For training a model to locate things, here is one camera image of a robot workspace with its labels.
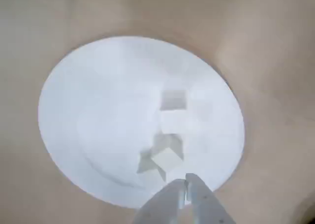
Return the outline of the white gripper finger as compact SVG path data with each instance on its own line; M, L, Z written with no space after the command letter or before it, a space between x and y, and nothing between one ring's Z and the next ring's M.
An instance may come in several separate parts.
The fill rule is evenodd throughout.
M187 185L176 179L163 187L136 213L135 224L176 224L185 205Z
M186 200L192 205L195 224L234 224L214 193L196 174L186 174Z

